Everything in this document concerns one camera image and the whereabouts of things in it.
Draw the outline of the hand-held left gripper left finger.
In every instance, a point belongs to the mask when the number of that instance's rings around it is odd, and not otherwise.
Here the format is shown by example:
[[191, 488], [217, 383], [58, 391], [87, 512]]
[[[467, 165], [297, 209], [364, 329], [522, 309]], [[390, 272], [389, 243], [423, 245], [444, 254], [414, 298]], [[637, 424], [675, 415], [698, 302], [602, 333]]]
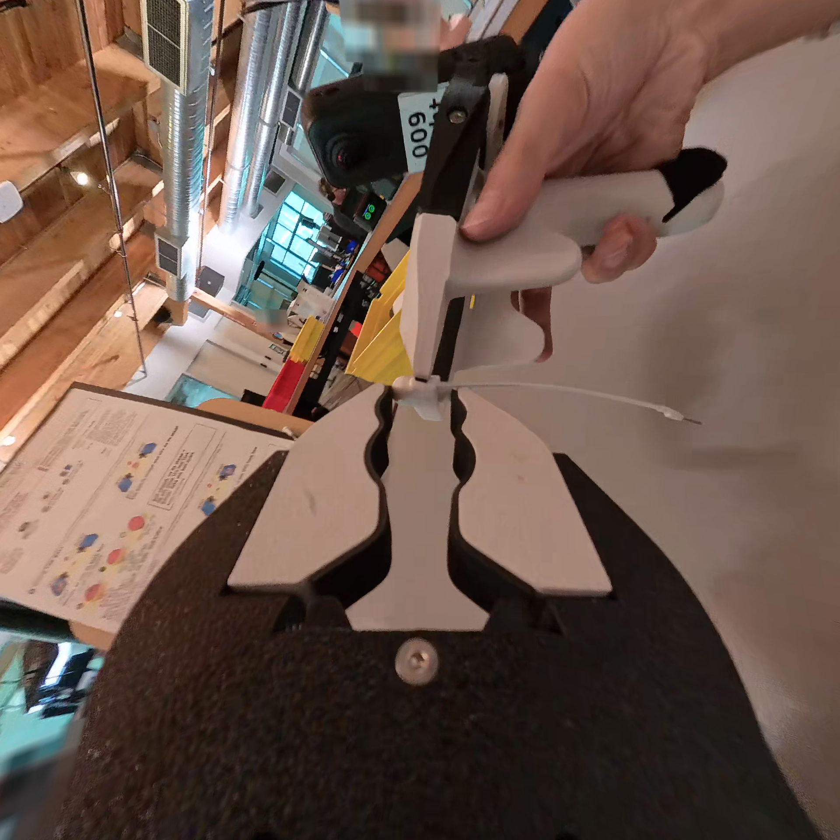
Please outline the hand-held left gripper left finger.
[[362, 598], [391, 568], [382, 477], [392, 390], [369, 387], [287, 451], [227, 579], [242, 592]]

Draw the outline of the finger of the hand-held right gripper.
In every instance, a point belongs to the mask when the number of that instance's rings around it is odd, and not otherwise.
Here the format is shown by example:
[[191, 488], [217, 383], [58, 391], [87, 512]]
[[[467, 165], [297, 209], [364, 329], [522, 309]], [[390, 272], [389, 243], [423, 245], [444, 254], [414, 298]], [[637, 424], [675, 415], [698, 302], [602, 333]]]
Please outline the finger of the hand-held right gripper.
[[517, 310], [509, 289], [447, 284], [447, 385], [459, 373], [530, 364], [544, 347], [542, 328]]
[[414, 376], [447, 380], [463, 318], [463, 298], [448, 288], [458, 224], [420, 213], [407, 254], [400, 332]]

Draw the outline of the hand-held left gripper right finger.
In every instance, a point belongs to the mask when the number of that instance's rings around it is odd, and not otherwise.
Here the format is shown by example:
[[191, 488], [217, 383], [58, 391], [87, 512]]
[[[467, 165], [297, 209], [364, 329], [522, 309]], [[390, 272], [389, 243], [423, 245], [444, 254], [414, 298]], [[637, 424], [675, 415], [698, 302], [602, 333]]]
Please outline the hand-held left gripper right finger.
[[595, 596], [613, 586], [549, 447], [476, 392], [451, 398], [457, 489], [450, 546], [489, 573], [489, 593]]

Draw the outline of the yellow plastic bin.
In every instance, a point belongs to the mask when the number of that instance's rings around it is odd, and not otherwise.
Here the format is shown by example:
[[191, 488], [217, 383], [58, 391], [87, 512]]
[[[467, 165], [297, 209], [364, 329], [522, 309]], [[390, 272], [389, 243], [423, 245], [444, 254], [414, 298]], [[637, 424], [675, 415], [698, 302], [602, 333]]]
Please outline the yellow plastic bin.
[[393, 385], [397, 379], [413, 374], [401, 335], [409, 256], [406, 253], [386, 279], [379, 297], [371, 303], [346, 365], [347, 375], [373, 384]]
[[316, 316], [309, 316], [303, 323], [294, 343], [292, 344], [287, 361], [294, 364], [305, 364], [312, 358], [324, 331], [324, 324]]

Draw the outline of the person's right hand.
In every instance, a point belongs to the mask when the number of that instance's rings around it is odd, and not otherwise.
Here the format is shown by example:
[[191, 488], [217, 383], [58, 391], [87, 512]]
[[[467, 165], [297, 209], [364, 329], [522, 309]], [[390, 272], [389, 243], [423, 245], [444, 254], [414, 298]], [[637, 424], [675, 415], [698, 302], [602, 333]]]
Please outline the person's right hand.
[[838, 1], [579, 2], [546, 48], [461, 234], [479, 243], [512, 230], [550, 177], [672, 160], [708, 82], [824, 35], [838, 17]]

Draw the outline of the red plastic bin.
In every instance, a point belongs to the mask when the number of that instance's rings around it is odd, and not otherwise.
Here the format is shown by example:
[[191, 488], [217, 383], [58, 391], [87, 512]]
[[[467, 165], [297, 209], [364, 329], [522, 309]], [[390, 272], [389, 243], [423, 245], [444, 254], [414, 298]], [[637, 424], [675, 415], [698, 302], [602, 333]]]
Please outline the red plastic bin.
[[286, 359], [269, 389], [262, 407], [276, 413], [294, 415], [297, 399], [294, 397], [298, 386], [307, 379], [306, 361]]

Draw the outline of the instruction sheet board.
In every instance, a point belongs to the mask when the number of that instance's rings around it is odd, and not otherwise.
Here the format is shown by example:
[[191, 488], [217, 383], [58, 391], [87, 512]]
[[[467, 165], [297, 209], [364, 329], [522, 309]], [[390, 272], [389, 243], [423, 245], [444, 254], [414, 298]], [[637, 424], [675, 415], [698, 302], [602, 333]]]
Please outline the instruction sheet board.
[[73, 385], [2, 468], [2, 602], [115, 633], [157, 571], [293, 438]]

